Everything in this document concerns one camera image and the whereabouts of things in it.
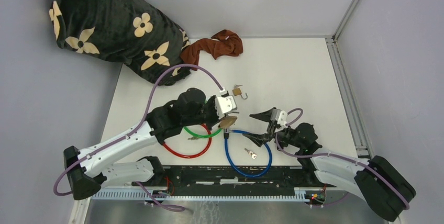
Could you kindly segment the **red cable lock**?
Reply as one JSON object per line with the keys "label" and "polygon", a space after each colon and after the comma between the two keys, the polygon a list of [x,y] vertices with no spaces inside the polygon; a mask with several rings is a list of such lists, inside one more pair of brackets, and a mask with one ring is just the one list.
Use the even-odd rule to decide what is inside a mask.
{"label": "red cable lock", "polygon": [[[191,126],[191,129],[189,127],[188,128],[193,131],[196,129],[196,127],[197,126]],[[211,130],[205,124],[201,124],[201,127],[203,127],[207,133],[199,134],[206,135],[210,133]],[[165,140],[162,146],[173,155],[184,159],[194,159],[208,151],[212,143],[212,138],[188,140],[188,138],[191,137],[190,134],[188,134],[185,130],[183,130],[183,132],[183,134],[180,133],[180,135],[175,137],[173,140]]]}

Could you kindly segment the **green cable lock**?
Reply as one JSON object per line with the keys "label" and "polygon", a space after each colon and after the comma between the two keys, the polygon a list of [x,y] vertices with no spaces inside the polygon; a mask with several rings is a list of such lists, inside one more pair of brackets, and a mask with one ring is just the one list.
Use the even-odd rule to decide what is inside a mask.
{"label": "green cable lock", "polygon": [[190,134],[191,137],[196,136],[196,137],[198,137],[198,138],[200,138],[200,139],[209,139],[209,138],[215,137],[216,135],[218,135],[218,134],[220,134],[220,133],[222,132],[222,129],[221,129],[221,128],[218,128],[216,131],[214,131],[214,132],[211,132],[211,131],[210,131],[210,133],[204,135],[204,134],[195,133],[195,132],[193,132],[192,130],[190,130],[188,127],[184,127],[183,129],[184,129],[188,134]]}

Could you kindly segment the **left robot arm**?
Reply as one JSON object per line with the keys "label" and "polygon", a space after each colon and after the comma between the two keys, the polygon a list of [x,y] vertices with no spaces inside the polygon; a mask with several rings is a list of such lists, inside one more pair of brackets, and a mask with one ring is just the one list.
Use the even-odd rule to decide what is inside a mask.
{"label": "left robot arm", "polygon": [[73,199],[86,199],[105,187],[129,182],[160,185],[165,170],[158,157],[146,156],[127,163],[120,160],[150,145],[163,144],[165,139],[179,135],[184,127],[214,126],[224,116],[224,101],[224,97],[215,95],[207,99],[200,89],[190,88],[176,100],[147,113],[141,125],[88,148],[66,148],[64,163]]}

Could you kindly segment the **blue cable lock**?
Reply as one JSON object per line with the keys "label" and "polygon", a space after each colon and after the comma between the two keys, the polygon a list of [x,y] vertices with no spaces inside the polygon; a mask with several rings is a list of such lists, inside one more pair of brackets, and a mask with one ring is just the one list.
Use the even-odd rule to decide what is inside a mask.
{"label": "blue cable lock", "polygon": [[229,130],[229,129],[225,129],[224,130],[224,149],[225,149],[225,155],[226,158],[230,164],[230,166],[240,175],[246,177],[246,178],[258,178],[258,177],[262,177],[264,176],[270,169],[272,166],[272,161],[273,161],[273,155],[272,155],[272,151],[271,148],[269,147],[269,145],[267,143],[264,144],[265,148],[267,149],[268,155],[269,155],[269,160],[268,160],[268,164],[267,166],[259,173],[256,174],[249,174],[246,173],[244,171],[242,171],[241,169],[239,169],[234,162],[231,159],[230,153],[229,153],[229,145],[228,145],[228,140],[229,140],[229,135],[230,133],[238,133],[238,134],[247,134],[249,132],[247,131],[243,131],[243,130]]}

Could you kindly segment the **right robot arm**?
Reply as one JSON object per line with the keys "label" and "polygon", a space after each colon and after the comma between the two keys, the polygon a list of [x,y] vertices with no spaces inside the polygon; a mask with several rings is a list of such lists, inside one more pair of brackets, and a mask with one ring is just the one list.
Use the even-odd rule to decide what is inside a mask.
{"label": "right robot arm", "polygon": [[247,133],[245,137],[259,147],[274,141],[279,151],[297,158],[306,185],[323,183],[353,194],[386,221],[393,222],[410,209],[416,191],[386,158],[354,158],[333,152],[317,142],[313,124],[302,122],[292,127],[296,121],[287,122],[288,115],[276,107],[251,114],[268,126],[263,134]]}

